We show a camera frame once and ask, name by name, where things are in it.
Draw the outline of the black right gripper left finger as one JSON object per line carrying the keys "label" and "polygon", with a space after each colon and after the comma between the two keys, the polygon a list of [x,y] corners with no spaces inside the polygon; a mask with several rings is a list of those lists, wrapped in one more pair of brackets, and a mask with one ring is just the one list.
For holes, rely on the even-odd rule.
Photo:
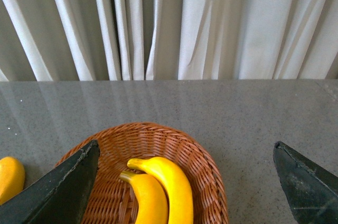
{"label": "black right gripper left finger", "polygon": [[98,171],[91,140],[28,188],[1,205],[1,223],[81,223]]}

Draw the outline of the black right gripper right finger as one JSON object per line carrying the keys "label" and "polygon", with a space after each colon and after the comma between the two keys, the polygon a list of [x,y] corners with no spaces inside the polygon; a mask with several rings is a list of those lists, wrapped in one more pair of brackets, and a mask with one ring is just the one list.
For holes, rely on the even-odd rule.
{"label": "black right gripper right finger", "polygon": [[337,176],[281,141],[273,160],[297,223],[337,223]]}

